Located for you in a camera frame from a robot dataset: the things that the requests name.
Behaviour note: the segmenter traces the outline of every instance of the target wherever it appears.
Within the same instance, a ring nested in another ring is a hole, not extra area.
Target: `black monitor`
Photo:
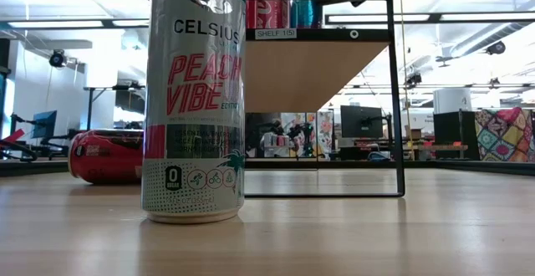
[[[356,105],[342,105],[343,138],[381,138],[383,137],[383,115],[381,108]]]
[[[56,126],[56,117],[58,111],[50,111],[38,113],[33,116],[33,120],[37,122],[32,128],[32,138],[45,138],[54,136],[54,128]]]

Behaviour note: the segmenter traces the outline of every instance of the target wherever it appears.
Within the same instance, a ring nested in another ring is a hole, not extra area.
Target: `table surface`
[[[247,185],[307,181],[279,173]],[[232,220],[173,226],[145,220],[139,187],[0,178],[0,275],[533,275],[534,178],[419,169],[407,184],[402,199],[246,200]]]

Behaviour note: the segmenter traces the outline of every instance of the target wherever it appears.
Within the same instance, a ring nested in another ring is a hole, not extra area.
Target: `patterned fabric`
[[[482,161],[535,162],[532,112],[510,110],[476,112],[476,133]]]

